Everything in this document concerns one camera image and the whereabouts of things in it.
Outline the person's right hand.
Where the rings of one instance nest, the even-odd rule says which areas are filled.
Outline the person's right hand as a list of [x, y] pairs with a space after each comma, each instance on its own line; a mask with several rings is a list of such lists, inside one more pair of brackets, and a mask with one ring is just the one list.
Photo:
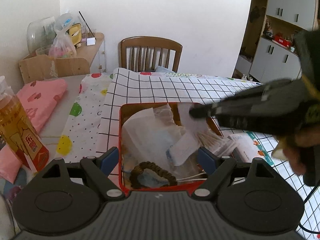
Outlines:
[[319, 126], [303, 129], [279, 138], [272, 157], [289, 162], [293, 172], [303, 177], [305, 185], [319, 184]]

